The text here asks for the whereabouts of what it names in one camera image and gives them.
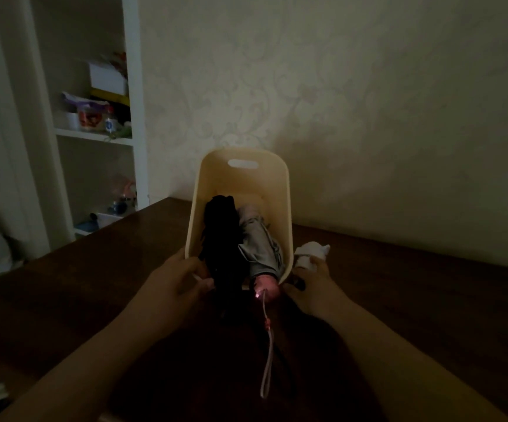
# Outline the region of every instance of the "person's right hand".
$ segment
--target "person's right hand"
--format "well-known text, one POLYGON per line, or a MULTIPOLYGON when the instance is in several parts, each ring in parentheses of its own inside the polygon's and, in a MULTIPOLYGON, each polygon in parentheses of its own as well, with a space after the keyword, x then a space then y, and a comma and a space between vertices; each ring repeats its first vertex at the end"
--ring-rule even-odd
POLYGON ((284 284, 283 290, 293 299, 301 311, 320 319, 326 319, 330 310, 341 304, 344 292, 330 278, 325 261, 311 256, 316 272, 304 268, 293 268, 292 273, 305 281, 306 289, 300 291, 292 284, 284 284))

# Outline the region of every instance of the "shelf board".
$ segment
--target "shelf board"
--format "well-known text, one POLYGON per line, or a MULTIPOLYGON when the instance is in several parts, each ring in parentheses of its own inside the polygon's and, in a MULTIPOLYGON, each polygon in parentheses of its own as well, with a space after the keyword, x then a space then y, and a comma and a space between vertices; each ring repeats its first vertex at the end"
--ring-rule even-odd
POLYGON ((111 139, 110 136, 105 133, 82 132, 80 130, 60 129, 58 127, 55 127, 55 133, 58 134, 59 136, 68 136, 71 138, 89 139, 90 141, 117 143, 120 145, 133 146, 133 139, 130 138, 111 139))
POLYGON ((88 232, 88 231, 83 231, 81 229, 77 229, 75 228, 75 234, 78 234, 78 235, 90 235, 92 234, 91 232, 88 232))

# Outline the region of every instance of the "wooden table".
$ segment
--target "wooden table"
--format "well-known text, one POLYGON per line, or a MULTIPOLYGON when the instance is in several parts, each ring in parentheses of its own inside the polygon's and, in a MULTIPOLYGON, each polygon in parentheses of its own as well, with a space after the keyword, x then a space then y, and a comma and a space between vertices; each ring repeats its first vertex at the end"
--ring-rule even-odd
MULTIPOLYGON (((0 278, 0 369, 21 379, 16 394, 106 326, 184 244, 190 206, 168 198, 0 278)), ((508 414, 508 268, 301 226, 293 240, 330 244, 332 277, 355 302, 508 414)), ((128 371, 111 410, 127 420, 382 419, 328 326, 287 298, 271 311, 285 363, 275 362, 266 402, 253 330, 222 326, 207 298, 128 371)))

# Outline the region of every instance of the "person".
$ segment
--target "person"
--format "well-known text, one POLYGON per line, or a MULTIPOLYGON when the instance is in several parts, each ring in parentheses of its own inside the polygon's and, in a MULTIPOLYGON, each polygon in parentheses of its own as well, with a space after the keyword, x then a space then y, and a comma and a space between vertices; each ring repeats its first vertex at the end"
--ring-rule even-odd
MULTIPOLYGON (((351 301, 331 279, 326 262, 311 258, 316 272, 293 274, 305 281, 300 291, 284 290, 306 314, 332 326, 351 351, 391 421, 504 421, 488 400, 420 352, 376 317, 351 301)), ((190 273, 205 266, 184 259, 184 249, 152 271, 127 307, 107 327, 79 347, 0 414, 0 422, 96 421, 114 384, 139 355, 166 338, 213 284, 199 281, 179 294, 190 273)))

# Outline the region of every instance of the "beige plastic basket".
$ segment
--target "beige plastic basket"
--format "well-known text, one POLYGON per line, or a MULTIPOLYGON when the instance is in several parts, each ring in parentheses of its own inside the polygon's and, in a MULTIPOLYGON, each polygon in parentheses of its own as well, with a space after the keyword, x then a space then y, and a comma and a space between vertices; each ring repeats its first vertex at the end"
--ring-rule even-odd
POLYGON ((293 266, 289 170, 285 162, 273 152, 253 148, 227 147, 205 155, 195 180, 186 258, 201 252, 203 212, 216 195, 232 195, 236 208, 249 203, 258 207, 283 251, 286 269, 279 283, 283 282, 293 266))

